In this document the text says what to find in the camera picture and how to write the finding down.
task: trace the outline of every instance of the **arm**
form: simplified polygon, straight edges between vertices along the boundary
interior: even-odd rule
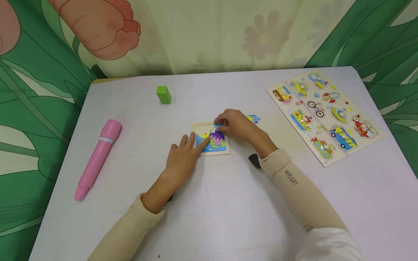
[[[193,148],[195,133],[184,135],[179,146],[171,145],[166,169],[145,194],[136,197],[129,210],[100,241],[88,261],[128,261],[148,230],[164,215],[168,199],[191,176],[200,152],[210,142],[206,138]]]
[[[267,133],[249,121],[240,111],[227,109],[215,123],[219,131],[249,142],[261,157],[260,165],[279,187],[287,205],[306,231],[314,228],[340,228],[348,231],[331,204],[292,162],[278,149]]]
[[[273,148],[268,138],[253,142],[262,158],[260,165],[267,176],[278,186],[287,205],[307,232],[314,228],[340,228],[348,232],[334,208],[283,149]]]

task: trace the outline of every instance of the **peg puzzle board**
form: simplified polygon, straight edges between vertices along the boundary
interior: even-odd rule
[[[325,167],[385,137],[322,71],[304,73],[267,92]]]

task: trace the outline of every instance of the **curtain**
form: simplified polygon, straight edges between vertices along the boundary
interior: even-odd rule
[[[27,260],[91,82],[353,66],[414,173],[418,0],[0,0],[0,253]]]

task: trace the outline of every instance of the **left hand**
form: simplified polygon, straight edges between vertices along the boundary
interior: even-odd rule
[[[193,148],[195,140],[196,134],[192,132],[190,138],[186,134],[183,135],[178,146],[171,145],[166,169],[161,176],[168,180],[175,190],[178,190],[189,179],[196,167],[200,152],[208,145],[211,137],[207,137],[198,147]]]
[[[185,134],[178,146],[171,145],[166,169],[142,196],[142,203],[150,212],[160,212],[167,200],[189,179],[200,152],[209,144],[211,137],[207,137],[198,147],[193,148],[195,140],[196,134],[192,132],[190,138]]]

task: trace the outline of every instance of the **beige sleeve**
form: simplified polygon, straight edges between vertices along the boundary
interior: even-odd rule
[[[128,261],[148,230],[164,215],[149,212],[138,195],[129,210],[102,238],[87,261]]]
[[[283,149],[260,160],[264,172],[279,187],[283,198],[306,231],[340,228],[348,231],[315,184],[296,167]]]

